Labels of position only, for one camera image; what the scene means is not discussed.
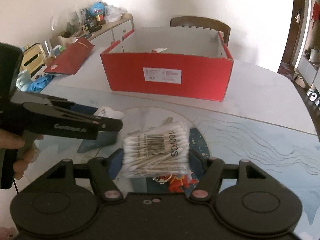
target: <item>red pouch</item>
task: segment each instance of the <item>red pouch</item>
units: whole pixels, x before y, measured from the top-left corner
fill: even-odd
[[[90,55],[94,45],[85,38],[70,44],[63,52],[47,65],[44,70],[48,74],[74,75],[80,69],[82,63]]]

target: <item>cotton swab pack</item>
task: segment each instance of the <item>cotton swab pack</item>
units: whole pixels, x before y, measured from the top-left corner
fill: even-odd
[[[125,138],[122,175],[153,178],[187,174],[189,133],[184,122],[173,122]]]

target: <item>white label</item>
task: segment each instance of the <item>white label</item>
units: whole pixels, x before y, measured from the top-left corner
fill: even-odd
[[[167,68],[143,68],[144,80],[181,84],[181,70]]]

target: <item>cardboard box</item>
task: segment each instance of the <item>cardboard box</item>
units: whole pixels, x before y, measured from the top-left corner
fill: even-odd
[[[215,101],[223,100],[233,65],[222,33],[182,27],[132,30],[101,60],[111,90]]]

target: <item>chair backrest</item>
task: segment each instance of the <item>chair backrest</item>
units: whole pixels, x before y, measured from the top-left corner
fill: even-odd
[[[210,19],[210,18],[196,17],[196,16],[181,16],[181,17],[172,18],[170,21],[170,26],[171,27],[189,26],[190,28],[192,26],[195,26],[197,28],[202,27],[204,29],[208,28],[210,30],[221,31],[223,32],[224,43],[226,43],[227,45],[229,42],[229,36],[231,31],[231,28],[223,22]]]

